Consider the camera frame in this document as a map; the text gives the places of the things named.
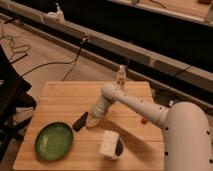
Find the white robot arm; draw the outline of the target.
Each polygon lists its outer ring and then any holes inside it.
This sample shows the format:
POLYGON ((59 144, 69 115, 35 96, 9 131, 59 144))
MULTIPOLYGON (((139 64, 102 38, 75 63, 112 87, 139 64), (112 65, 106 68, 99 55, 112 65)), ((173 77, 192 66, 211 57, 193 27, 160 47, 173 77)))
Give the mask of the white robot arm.
POLYGON ((167 108, 128 95, 118 85, 107 83, 102 86, 86 125, 96 126, 115 102, 127 106, 162 130, 164 171, 213 171, 209 123, 199 106, 179 102, 167 108))

